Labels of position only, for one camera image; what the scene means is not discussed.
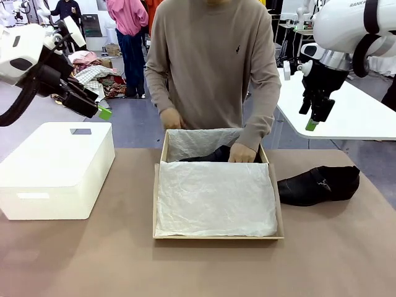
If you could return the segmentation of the black leather shoe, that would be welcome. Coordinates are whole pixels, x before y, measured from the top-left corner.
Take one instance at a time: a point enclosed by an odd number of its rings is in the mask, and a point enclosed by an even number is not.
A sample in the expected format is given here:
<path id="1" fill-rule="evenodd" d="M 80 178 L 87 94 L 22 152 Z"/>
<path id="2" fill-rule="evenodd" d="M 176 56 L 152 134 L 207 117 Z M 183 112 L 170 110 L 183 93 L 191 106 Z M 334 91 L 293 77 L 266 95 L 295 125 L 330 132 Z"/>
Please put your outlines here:
<path id="1" fill-rule="evenodd" d="M 229 163 L 228 159 L 230 156 L 231 146 L 222 145 L 221 147 L 217 148 L 214 152 L 210 153 L 209 155 L 200 156 L 200 157 L 189 157 L 189 158 L 182 159 L 180 161 L 184 161 L 184 162 L 222 162 L 222 163 L 228 162 Z M 254 163 L 262 163 L 259 153 L 257 153 Z"/>
<path id="2" fill-rule="evenodd" d="M 359 188 L 360 170 L 356 166 L 320 166 L 277 182 L 280 202 L 309 207 L 327 201 L 353 197 Z"/>

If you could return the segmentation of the person's left hand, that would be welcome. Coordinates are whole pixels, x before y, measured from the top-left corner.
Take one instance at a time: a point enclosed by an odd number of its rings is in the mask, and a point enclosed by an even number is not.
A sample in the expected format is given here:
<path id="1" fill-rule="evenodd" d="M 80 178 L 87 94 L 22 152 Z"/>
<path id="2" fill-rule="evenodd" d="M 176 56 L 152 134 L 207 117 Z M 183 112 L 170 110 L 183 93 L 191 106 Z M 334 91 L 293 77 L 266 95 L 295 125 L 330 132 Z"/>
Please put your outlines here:
<path id="1" fill-rule="evenodd" d="M 258 147 L 251 149 L 244 144 L 234 143 L 230 148 L 230 163 L 254 163 Z"/>

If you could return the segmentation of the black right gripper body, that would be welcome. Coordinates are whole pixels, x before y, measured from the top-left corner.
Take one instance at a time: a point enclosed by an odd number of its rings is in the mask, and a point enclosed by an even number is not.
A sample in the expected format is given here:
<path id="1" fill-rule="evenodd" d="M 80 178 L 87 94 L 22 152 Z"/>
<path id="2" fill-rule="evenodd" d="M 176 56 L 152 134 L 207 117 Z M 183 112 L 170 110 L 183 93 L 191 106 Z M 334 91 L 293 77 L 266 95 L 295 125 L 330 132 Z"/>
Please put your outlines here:
<path id="1" fill-rule="evenodd" d="M 305 88 L 303 97 L 311 94 L 322 94 L 329 97 L 341 88 L 348 76 L 348 71 L 335 70 L 321 63 L 313 63 L 308 75 L 303 75 L 302 83 Z"/>

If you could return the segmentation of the white tissue paper sheet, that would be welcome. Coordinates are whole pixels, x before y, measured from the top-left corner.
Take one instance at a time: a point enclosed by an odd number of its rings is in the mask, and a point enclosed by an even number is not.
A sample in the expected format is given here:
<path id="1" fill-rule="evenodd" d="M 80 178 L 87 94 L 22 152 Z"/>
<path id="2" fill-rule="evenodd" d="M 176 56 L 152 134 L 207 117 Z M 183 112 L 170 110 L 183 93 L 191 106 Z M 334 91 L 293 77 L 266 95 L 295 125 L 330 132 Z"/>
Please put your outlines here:
<path id="1" fill-rule="evenodd" d="M 222 145 L 231 146 L 241 131 L 241 128 L 168 129 L 163 141 L 161 161 L 174 162 L 209 155 Z"/>
<path id="2" fill-rule="evenodd" d="M 277 198 L 267 163 L 165 162 L 156 168 L 156 239 L 273 237 Z"/>

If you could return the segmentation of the white plastic storage box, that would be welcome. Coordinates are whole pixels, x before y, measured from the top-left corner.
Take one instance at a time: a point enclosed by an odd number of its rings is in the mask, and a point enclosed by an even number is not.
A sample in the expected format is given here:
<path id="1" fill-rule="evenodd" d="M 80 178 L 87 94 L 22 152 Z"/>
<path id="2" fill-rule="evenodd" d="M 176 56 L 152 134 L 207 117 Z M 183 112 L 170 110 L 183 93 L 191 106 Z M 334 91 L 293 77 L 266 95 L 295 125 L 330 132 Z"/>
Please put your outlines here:
<path id="1" fill-rule="evenodd" d="M 8 220 L 85 220 L 114 159 L 111 123 L 44 123 L 0 162 L 0 210 Z"/>

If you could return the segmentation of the person's left forearm beige sleeve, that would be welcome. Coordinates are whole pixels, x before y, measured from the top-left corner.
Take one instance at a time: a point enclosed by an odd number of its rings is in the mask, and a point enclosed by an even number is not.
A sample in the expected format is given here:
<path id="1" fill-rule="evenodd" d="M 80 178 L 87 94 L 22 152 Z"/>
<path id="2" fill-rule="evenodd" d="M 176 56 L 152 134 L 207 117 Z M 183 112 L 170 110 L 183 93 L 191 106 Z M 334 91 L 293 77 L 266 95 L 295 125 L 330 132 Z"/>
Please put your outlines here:
<path id="1" fill-rule="evenodd" d="M 239 144 L 257 152 L 262 139 L 270 133 L 280 96 L 280 88 L 254 89 L 252 92 L 252 111 L 247 119 L 240 137 Z"/>

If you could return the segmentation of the pile of mixed clothes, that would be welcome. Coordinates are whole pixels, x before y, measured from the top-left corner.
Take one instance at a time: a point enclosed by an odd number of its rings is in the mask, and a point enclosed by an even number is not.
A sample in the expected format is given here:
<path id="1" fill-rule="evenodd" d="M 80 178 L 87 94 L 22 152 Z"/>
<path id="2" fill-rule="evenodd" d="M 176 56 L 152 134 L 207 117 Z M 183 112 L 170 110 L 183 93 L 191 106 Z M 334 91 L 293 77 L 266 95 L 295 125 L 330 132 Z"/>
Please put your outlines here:
<path id="1" fill-rule="evenodd" d="M 123 97 L 126 80 L 113 67 L 111 59 L 99 58 L 92 51 L 76 51 L 68 56 L 73 66 L 71 74 L 83 87 L 97 95 L 96 102 Z"/>

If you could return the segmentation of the person's right forearm beige sleeve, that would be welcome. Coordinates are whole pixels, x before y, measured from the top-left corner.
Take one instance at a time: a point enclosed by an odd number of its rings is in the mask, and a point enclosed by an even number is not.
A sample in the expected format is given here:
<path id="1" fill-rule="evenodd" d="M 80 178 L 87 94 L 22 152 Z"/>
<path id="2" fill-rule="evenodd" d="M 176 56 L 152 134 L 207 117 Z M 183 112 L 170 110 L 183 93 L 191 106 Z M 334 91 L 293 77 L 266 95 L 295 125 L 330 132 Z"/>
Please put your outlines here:
<path id="1" fill-rule="evenodd" d="M 161 113 L 169 108 L 174 108 L 167 88 L 168 71 L 161 65 L 147 61 L 145 79 L 151 96 L 152 103 Z"/>

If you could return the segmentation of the bystander in orange top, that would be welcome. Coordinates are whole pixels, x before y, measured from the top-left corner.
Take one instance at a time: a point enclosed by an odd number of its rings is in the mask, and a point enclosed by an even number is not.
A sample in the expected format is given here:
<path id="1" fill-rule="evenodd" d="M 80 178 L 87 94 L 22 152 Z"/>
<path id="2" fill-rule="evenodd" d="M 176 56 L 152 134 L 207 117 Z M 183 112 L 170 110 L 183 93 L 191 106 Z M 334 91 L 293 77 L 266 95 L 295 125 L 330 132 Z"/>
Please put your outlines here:
<path id="1" fill-rule="evenodd" d="M 146 4 L 147 4 L 147 13 L 149 16 L 149 20 L 148 20 L 148 34 L 151 35 L 152 32 L 152 25 L 153 25 L 153 21 L 155 18 L 155 13 L 157 10 L 157 7 L 160 5 L 160 3 L 163 0 L 145 0 Z"/>

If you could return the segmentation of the white draped cloth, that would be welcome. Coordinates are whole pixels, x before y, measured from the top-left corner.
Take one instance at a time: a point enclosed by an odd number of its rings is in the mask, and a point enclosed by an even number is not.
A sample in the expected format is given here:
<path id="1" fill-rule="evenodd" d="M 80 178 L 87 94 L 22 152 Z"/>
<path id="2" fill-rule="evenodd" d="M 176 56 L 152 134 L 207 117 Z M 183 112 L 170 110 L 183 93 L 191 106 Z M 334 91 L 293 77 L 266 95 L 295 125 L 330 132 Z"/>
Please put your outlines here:
<path id="1" fill-rule="evenodd" d="M 387 58 L 371 56 L 368 62 L 371 71 L 390 77 L 396 75 L 396 56 Z"/>

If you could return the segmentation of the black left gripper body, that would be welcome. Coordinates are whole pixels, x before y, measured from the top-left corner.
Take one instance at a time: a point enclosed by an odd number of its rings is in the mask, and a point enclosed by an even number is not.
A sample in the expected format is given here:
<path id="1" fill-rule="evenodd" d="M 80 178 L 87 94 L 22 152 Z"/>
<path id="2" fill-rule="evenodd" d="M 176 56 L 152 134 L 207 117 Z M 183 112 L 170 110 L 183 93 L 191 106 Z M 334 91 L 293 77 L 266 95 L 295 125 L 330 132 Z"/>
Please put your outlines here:
<path id="1" fill-rule="evenodd" d="M 68 82 L 72 70 L 70 63 L 35 66 L 33 68 L 33 97 L 36 95 L 48 97 L 56 94 L 65 100 L 68 99 L 71 94 Z"/>

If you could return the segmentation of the person's torso beige sweater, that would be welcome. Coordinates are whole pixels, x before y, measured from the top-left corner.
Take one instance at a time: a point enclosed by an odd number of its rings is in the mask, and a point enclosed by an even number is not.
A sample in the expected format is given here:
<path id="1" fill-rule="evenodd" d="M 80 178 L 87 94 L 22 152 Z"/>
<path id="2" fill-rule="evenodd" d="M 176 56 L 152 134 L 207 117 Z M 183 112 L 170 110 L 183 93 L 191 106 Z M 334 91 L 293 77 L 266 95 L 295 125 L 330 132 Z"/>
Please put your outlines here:
<path id="1" fill-rule="evenodd" d="M 272 18 L 258 0 L 163 0 L 148 53 L 168 71 L 188 129 L 244 128 L 253 90 L 281 87 Z"/>

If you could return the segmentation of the bystander in black clothes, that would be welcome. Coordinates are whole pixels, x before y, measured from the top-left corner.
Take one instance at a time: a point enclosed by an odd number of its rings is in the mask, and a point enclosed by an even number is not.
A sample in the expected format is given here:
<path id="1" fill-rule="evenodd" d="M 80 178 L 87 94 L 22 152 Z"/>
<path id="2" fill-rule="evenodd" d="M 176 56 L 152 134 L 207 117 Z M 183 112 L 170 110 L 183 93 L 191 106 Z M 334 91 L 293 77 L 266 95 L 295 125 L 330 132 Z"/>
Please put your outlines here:
<path id="1" fill-rule="evenodd" d="M 72 17 L 73 21 L 78 26 L 79 30 L 82 33 L 82 25 L 81 25 L 81 11 L 80 7 L 75 0 L 59 0 L 55 9 L 51 11 L 52 16 L 59 16 L 60 19 L 64 19 L 66 17 Z M 70 39 L 66 42 L 67 47 L 70 53 L 80 50 L 86 50 L 86 45 L 78 46 L 78 44 Z"/>

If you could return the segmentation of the white round-cornered table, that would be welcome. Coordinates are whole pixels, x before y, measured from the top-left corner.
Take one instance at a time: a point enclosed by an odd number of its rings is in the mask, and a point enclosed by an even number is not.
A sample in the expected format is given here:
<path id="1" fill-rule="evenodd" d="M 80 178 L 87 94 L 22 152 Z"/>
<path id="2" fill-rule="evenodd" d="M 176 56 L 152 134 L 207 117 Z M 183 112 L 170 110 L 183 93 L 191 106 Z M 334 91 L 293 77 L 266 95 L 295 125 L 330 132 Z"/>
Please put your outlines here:
<path id="1" fill-rule="evenodd" d="M 303 103 L 303 75 L 296 72 L 290 80 L 281 80 L 278 109 L 297 135 L 306 139 L 396 140 L 396 112 L 348 82 L 332 93 L 335 100 L 326 122 L 307 131 L 310 113 L 300 114 Z"/>

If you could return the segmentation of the bystander in dark trousers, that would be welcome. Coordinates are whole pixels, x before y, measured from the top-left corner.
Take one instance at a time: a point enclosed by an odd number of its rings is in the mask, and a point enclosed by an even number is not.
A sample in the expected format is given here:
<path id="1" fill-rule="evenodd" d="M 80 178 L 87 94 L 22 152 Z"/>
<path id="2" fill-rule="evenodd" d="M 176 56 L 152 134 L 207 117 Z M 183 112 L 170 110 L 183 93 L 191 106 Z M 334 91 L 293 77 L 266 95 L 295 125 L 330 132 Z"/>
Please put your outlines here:
<path id="1" fill-rule="evenodd" d="M 396 112 L 396 77 L 394 77 L 392 85 L 388 88 L 381 103 Z"/>

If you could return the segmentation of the cardboard shoe box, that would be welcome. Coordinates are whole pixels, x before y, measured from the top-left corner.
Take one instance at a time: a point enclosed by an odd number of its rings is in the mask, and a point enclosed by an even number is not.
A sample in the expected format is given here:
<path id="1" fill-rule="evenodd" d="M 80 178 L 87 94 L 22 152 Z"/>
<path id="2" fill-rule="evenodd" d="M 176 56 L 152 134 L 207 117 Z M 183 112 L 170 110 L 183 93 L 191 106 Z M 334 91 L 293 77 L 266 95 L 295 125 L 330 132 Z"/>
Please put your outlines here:
<path id="1" fill-rule="evenodd" d="M 277 179 L 275 177 L 275 171 L 274 171 L 273 165 L 269 162 L 269 159 L 267 158 L 267 155 L 265 154 L 263 147 L 259 147 L 257 152 L 259 153 L 259 155 L 261 157 L 262 163 L 267 163 L 271 167 L 270 175 L 272 178 L 272 182 L 274 183 L 275 195 L 277 198 L 278 231 L 275 236 L 265 237 L 265 238 L 246 238 L 246 237 L 183 238 L 181 236 L 176 236 L 176 237 L 172 237 L 172 238 L 160 238 L 160 239 L 282 239 L 284 237 L 284 227 L 283 227 L 282 211 L 281 211 L 281 206 L 280 206 L 280 198 L 279 198 L 279 193 L 278 193 Z M 155 165 L 155 181 L 156 181 L 156 168 L 158 167 L 160 162 Z M 155 200 L 155 181 L 154 181 L 154 189 L 153 189 L 153 211 L 154 211 L 154 200 Z"/>

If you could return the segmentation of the black background workbench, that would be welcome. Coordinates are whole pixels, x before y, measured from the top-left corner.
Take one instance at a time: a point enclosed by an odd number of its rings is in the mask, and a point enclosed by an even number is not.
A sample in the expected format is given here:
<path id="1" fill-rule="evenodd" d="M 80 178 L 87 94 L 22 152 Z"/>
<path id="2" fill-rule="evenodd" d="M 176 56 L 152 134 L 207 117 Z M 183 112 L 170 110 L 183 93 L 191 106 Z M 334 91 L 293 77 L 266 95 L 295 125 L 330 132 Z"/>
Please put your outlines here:
<path id="1" fill-rule="evenodd" d="M 293 20 L 278 20 L 275 25 L 275 58 L 277 67 L 282 68 L 285 61 L 300 56 L 303 45 L 314 42 L 313 24 L 305 22 L 301 30 L 296 28 L 297 23 Z"/>

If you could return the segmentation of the person's right hand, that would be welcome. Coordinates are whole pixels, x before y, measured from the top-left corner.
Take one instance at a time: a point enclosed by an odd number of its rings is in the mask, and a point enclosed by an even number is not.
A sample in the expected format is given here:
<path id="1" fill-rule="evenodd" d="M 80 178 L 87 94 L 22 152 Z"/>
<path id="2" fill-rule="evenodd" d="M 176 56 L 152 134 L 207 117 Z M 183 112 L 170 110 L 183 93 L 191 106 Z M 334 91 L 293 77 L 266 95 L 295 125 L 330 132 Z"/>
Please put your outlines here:
<path id="1" fill-rule="evenodd" d="M 186 124 L 179 112 L 174 108 L 168 108 L 160 113 L 160 119 L 165 130 L 185 129 Z"/>

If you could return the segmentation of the bystander in pink jacket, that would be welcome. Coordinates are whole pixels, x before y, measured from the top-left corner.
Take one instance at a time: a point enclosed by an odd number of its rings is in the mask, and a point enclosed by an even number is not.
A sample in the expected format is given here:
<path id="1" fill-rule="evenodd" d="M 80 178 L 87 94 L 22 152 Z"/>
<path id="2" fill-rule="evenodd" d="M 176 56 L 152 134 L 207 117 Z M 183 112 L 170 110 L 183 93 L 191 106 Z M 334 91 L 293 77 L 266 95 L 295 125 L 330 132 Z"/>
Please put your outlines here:
<path id="1" fill-rule="evenodd" d="M 126 96 L 145 98 L 142 29 L 148 25 L 148 13 L 140 0 L 105 2 L 110 17 L 116 23 L 116 34 L 126 76 Z"/>

